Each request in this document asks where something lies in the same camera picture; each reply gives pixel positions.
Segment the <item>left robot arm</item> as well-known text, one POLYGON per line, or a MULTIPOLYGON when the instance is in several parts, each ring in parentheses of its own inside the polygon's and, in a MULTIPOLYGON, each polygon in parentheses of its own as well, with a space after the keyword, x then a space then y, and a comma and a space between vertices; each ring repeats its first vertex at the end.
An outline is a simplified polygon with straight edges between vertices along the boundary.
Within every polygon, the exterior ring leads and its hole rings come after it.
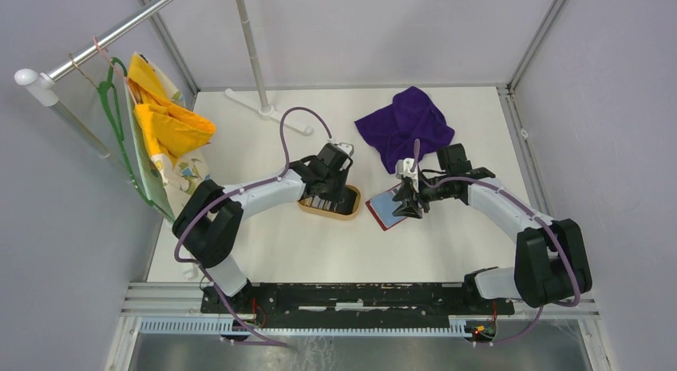
POLYGON ((341 200, 353 163, 350 155, 327 145, 316 155, 288 160, 280 172, 255 182, 220 186, 205 180, 172 225, 177 245, 213 283, 222 305, 241 313, 251 302, 251 281, 232 251, 243 221, 312 196, 341 200))

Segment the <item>red leather card holder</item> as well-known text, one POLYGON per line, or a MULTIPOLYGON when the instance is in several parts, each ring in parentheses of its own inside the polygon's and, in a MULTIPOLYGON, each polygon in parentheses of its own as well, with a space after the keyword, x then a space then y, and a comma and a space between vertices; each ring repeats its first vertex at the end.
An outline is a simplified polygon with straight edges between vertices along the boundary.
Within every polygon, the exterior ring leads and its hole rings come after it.
POLYGON ((395 210, 401 205, 400 202, 393 201, 400 187, 400 184, 391 187, 365 202, 367 209, 383 231, 388 231, 406 219, 404 216, 394 215, 395 210))

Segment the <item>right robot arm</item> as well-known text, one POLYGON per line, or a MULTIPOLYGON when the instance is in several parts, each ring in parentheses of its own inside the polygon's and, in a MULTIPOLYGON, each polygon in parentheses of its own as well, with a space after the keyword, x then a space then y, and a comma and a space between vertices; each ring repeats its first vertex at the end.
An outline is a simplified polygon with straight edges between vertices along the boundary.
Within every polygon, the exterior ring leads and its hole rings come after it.
POLYGON ((592 276, 580 226, 554 219, 519 199, 487 168, 475 168, 461 144, 437 150, 441 172, 428 177, 418 163, 419 151, 399 160, 395 175, 401 186, 393 198, 394 215, 420 219, 430 204, 457 199, 499 227, 515 247, 510 268, 486 268, 464 277, 461 304, 480 314, 494 299, 574 307, 592 288, 592 276))

